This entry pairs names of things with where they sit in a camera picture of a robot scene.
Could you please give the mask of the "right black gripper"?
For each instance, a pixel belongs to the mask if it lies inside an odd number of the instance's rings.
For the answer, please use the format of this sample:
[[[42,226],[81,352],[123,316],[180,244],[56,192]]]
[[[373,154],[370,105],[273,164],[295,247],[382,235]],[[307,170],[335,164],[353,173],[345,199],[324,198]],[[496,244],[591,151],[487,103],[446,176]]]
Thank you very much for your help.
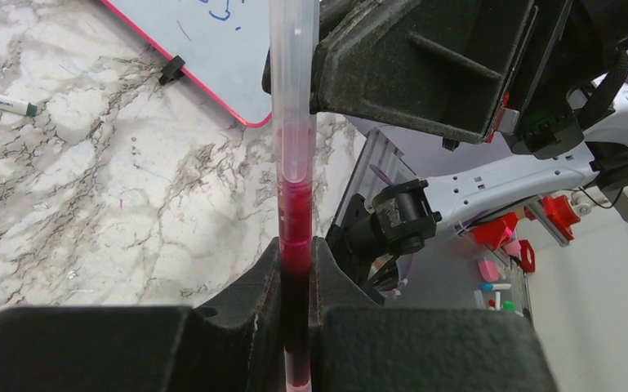
[[[569,1],[323,1],[305,105],[440,136],[495,131],[515,154],[582,141],[563,88],[545,81]]]

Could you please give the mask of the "pink red pen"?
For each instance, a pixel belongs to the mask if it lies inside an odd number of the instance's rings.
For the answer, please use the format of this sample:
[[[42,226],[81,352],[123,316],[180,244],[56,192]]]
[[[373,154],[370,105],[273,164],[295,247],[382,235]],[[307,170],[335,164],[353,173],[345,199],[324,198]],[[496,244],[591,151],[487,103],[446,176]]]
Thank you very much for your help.
[[[285,386],[287,391],[311,391],[308,327],[315,132],[287,125],[277,130],[276,141]]]

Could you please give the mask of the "white green acrylic marker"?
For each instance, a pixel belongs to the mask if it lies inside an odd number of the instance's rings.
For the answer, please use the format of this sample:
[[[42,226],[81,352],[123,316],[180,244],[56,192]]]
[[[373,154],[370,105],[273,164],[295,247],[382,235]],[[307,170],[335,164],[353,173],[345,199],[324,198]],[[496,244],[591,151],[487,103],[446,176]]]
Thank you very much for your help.
[[[9,98],[0,94],[0,110],[28,117],[35,117],[39,113],[39,108],[28,101]]]

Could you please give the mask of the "clear pen cap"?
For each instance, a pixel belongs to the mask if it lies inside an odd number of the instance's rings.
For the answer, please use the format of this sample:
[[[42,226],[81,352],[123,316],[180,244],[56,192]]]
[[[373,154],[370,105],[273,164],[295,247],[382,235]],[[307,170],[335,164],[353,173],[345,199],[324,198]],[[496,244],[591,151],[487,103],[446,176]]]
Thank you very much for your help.
[[[277,171],[290,183],[310,183],[315,150],[310,112],[319,2],[269,2],[269,66]]]

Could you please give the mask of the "pink framed whiteboard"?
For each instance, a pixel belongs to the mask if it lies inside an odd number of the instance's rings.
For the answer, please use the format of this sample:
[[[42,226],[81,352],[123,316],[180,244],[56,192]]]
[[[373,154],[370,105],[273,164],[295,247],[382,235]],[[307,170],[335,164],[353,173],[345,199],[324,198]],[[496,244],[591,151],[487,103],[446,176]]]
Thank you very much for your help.
[[[246,127],[271,117],[261,87],[269,49],[267,1],[107,1],[105,5]]]

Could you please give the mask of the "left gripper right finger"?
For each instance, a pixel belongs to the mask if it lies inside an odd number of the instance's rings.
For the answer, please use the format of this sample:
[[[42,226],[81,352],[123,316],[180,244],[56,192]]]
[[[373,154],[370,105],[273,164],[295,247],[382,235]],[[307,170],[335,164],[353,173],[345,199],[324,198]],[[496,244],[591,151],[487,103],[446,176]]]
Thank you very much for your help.
[[[313,242],[315,391],[555,391],[532,324],[489,310],[385,308]]]

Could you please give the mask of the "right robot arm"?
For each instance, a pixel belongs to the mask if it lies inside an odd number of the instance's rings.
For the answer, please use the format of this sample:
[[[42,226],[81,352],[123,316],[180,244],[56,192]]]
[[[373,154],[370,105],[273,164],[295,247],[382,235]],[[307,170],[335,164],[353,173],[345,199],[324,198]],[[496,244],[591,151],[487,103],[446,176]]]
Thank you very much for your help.
[[[428,238],[576,186],[628,185],[628,130],[614,115],[628,72],[628,1],[272,1],[262,86],[272,96],[280,240],[309,235],[314,116],[439,136],[445,149],[499,132],[511,155],[471,171],[402,180],[344,215],[327,244],[338,262],[420,251]]]

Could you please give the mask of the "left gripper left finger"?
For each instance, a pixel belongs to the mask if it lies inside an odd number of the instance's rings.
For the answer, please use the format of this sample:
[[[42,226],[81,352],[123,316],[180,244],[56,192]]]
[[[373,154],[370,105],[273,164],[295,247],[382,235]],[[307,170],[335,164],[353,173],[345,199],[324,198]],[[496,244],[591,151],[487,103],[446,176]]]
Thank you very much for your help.
[[[0,391],[281,388],[279,249],[203,305],[0,312]]]

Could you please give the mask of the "black whiteboard clip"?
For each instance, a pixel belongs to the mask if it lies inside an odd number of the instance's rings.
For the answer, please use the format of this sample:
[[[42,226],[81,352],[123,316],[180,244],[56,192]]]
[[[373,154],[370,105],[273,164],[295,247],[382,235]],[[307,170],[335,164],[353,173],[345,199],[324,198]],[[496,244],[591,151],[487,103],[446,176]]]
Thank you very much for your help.
[[[166,86],[170,82],[183,78],[185,76],[184,65],[185,61],[180,56],[174,56],[161,69],[158,83],[161,86]]]

